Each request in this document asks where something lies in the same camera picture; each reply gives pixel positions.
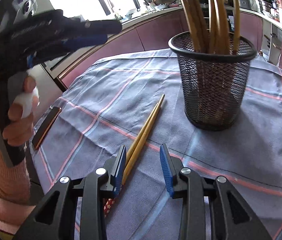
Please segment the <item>wire mesh basket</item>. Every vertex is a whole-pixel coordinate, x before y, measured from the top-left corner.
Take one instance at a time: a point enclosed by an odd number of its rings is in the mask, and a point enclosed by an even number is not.
[[[230,53],[232,38],[230,33]],[[236,55],[198,53],[185,32],[171,38],[169,46],[178,57],[188,119],[205,130],[229,128],[240,111],[250,61],[257,54],[254,45],[241,37]]]

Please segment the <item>finger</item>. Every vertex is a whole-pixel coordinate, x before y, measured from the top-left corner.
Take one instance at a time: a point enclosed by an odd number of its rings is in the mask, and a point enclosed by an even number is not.
[[[20,119],[17,122],[13,122],[4,128],[2,137],[4,139],[14,139],[22,135],[33,123],[33,114],[31,113],[28,117]]]
[[[35,112],[38,104],[39,104],[39,99],[38,99],[38,97],[34,96],[32,98],[32,109],[31,109],[32,112]]]
[[[8,144],[11,146],[20,146],[24,144],[26,141],[29,141],[29,139],[32,136],[32,128],[28,127],[28,129],[20,136],[8,140]]]
[[[32,93],[32,91],[35,89],[35,87],[36,87],[35,79],[31,76],[27,76],[24,80],[24,83],[23,83],[23,90],[26,93]]]
[[[19,119],[21,119],[22,117],[22,106],[17,104],[17,103],[13,103],[11,105],[11,107],[9,108],[8,111],[8,117],[11,121],[17,121]]]

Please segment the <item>blue tablecloth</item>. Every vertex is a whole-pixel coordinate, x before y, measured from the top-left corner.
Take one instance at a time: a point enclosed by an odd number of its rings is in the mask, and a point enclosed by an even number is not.
[[[62,112],[39,151],[31,151],[44,192],[61,176],[77,179],[102,167],[122,144],[129,148],[163,93],[148,143],[106,218],[108,239],[178,238],[182,200],[172,200],[166,192],[162,143],[201,175],[226,176],[270,235],[282,239],[282,70],[261,60],[251,62],[238,120],[222,132],[200,130],[186,118],[171,50],[97,61],[54,102]],[[76,238],[79,230],[78,213]]]

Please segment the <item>wooden stick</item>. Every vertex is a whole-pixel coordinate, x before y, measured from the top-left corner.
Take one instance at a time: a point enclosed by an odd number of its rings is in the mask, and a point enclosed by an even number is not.
[[[223,0],[214,0],[215,11],[216,11],[216,22],[218,26],[218,38],[217,46],[220,54],[229,55],[230,54],[230,40],[229,40],[229,30],[227,14],[224,7]]]
[[[237,54],[240,48],[240,5],[239,0],[234,1],[234,37],[233,37],[233,52],[232,54]]]
[[[215,50],[215,41],[216,41],[216,12],[214,0],[209,0],[209,28],[210,28],[210,41],[209,41],[209,51],[208,53],[213,54]]]
[[[203,52],[205,50],[205,44],[204,44],[204,39],[203,39],[203,35],[202,35],[202,30],[201,30],[201,23],[198,17],[198,10],[195,6],[195,1],[194,0],[187,0],[188,4],[189,4],[189,9],[190,9],[190,14],[193,18],[196,30],[197,30],[197,36],[199,39],[199,43],[200,43],[200,52]]]
[[[193,1],[193,8],[196,11],[195,18],[198,19],[199,25],[200,25],[200,35],[202,36],[202,53],[207,53],[208,52],[208,47],[209,47],[209,34],[207,31],[207,25],[204,20],[204,15],[203,11],[200,5],[199,0],[192,0]]]
[[[136,161],[137,161],[137,159],[140,155],[140,152],[141,152],[141,150],[142,150],[142,148],[143,148],[143,146],[146,142],[146,139],[148,138],[148,135],[149,135],[149,133],[150,133],[152,127],[153,127],[155,119],[156,119],[158,112],[161,108],[164,97],[165,97],[165,94],[163,94],[161,96],[160,101],[158,102],[158,105],[156,106],[155,111],[154,111],[154,113],[153,113],[153,115],[152,115],[152,117],[151,117],[151,119],[148,123],[148,126],[145,128],[145,131],[144,131],[142,137],[140,138],[140,141],[137,144],[137,146],[136,146],[136,148],[133,152],[133,155],[131,156],[128,164],[126,165],[126,167],[124,169],[123,178],[122,178],[122,185],[124,185],[126,183],[127,178],[129,176],[130,172],[132,171],[132,168],[133,168],[134,164],[136,163]]]
[[[182,2],[184,13],[185,13],[185,18],[186,18],[186,21],[188,23],[188,27],[190,30],[190,36],[193,41],[193,49],[195,51],[200,52],[201,45],[200,45],[200,41],[197,35],[197,26],[195,25],[195,22],[193,20],[193,16],[191,14],[191,9],[190,9],[188,0],[181,0],[181,2]]]
[[[128,152],[127,152],[127,157],[126,157],[126,161],[125,161],[125,166],[127,166],[133,152],[134,152],[134,149],[136,148],[138,142],[140,141],[140,138],[142,137],[146,127],[148,126],[148,123],[149,121],[151,120],[151,117],[153,116],[153,113],[157,107],[158,103],[156,103],[155,107],[153,108],[151,114],[149,115],[148,119],[145,121],[145,124],[143,125],[143,127],[141,128],[139,134],[137,135],[137,137],[134,139],[133,143],[131,144]]]

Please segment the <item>blue gripper pad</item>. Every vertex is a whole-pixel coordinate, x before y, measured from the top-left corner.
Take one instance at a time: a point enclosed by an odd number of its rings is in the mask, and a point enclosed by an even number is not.
[[[113,169],[110,174],[111,176],[110,181],[114,187],[113,192],[115,196],[117,196],[121,190],[121,183],[122,183],[126,158],[127,158],[127,150],[125,146],[122,145],[114,161]]]
[[[172,171],[169,165],[168,158],[171,159],[169,152],[167,151],[166,145],[161,145],[160,146],[160,162],[161,162],[161,168],[163,171],[165,187],[167,188],[167,192],[169,192],[170,196],[173,197],[174,195],[173,176],[172,176]]]

